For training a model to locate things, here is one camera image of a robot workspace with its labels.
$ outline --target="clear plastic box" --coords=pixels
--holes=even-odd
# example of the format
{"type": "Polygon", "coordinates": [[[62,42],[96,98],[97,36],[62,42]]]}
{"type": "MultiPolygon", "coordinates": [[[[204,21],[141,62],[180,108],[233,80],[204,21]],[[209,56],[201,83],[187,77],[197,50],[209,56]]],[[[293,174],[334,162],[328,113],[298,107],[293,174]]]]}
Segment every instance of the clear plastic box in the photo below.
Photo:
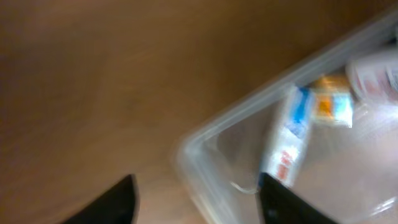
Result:
{"type": "MultiPolygon", "coordinates": [[[[261,222],[253,193],[284,87],[307,85],[343,69],[350,57],[391,43],[397,25],[398,11],[387,13],[285,72],[185,140],[177,154],[178,169],[209,223],[261,222]]],[[[352,128],[314,124],[292,191],[339,223],[398,223],[395,110],[356,103],[352,128]]]]}

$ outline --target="wooden surface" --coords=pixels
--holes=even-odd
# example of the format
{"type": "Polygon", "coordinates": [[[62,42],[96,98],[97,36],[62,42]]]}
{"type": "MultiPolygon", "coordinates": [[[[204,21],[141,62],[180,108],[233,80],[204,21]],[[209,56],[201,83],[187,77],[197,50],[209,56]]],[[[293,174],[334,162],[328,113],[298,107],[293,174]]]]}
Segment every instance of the wooden surface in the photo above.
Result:
{"type": "Polygon", "coordinates": [[[137,175],[138,223],[204,223],[180,138],[393,0],[1,0],[0,223],[137,175]]]}

